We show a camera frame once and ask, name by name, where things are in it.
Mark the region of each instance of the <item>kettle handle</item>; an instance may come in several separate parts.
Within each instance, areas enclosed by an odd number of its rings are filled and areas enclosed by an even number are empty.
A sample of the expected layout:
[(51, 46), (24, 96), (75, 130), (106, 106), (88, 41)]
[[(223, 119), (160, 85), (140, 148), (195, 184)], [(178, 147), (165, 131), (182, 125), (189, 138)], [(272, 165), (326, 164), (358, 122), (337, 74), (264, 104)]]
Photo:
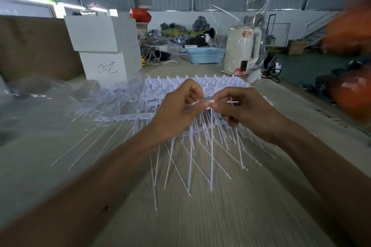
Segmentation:
[(259, 28), (254, 29), (255, 32), (255, 41), (254, 41), (254, 57), (253, 61), (254, 63), (259, 58), (259, 52), (260, 52), (260, 45), (262, 44), (262, 30)]

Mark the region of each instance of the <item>electric kettle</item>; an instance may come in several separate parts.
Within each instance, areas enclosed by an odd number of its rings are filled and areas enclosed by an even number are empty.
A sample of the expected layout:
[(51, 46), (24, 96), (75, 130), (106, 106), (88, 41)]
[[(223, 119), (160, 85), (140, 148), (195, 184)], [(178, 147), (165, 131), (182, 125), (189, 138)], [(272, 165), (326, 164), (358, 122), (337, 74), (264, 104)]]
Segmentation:
[(239, 25), (228, 30), (225, 48), (224, 70), (229, 75), (248, 72), (259, 58), (262, 30), (253, 26)]

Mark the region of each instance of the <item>person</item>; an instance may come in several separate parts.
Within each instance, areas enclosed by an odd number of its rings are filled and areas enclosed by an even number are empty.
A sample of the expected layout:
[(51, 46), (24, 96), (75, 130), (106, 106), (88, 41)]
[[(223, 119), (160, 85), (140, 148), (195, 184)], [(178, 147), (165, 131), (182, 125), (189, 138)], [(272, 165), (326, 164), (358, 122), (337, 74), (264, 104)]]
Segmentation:
[[(123, 184), (157, 146), (181, 134), (207, 107), (231, 126), (243, 124), (261, 139), (283, 149), (358, 245), (371, 236), (371, 181), (306, 129), (274, 109), (254, 88), (227, 87), (214, 103), (203, 100), (202, 88), (187, 79), (167, 94), (146, 127), (107, 154), (57, 194), (8, 225), (0, 246), (81, 246), (94, 239), (102, 215), (122, 200)], [(236, 105), (227, 103), (232, 98)], [(186, 109), (191, 102), (198, 102)]]

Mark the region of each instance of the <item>forearm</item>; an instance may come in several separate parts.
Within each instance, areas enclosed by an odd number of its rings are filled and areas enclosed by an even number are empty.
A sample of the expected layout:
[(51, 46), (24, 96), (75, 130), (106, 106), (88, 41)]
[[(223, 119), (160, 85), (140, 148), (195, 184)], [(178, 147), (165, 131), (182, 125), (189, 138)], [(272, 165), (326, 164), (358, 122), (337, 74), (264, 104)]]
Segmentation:
[(75, 246), (82, 234), (99, 226), (102, 214), (123, 199), (123, 188), (135, 167), (162, 141), (151, 127), (118, 146), (72, 184), (11, 224), (0, 235), (1, 246)]
[(371, 179), (296, 123), (278, 142), (360, 245), (371, 234)]

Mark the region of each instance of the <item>blue plastic basket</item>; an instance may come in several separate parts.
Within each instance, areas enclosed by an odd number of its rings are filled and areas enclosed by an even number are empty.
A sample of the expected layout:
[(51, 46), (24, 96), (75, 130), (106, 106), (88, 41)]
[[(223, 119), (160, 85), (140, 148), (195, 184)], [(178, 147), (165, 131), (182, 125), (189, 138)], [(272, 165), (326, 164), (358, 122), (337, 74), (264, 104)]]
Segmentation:
[(191, 63), (219, 63), (225, 55), (225, 49), (215, 47), (187, 48)]

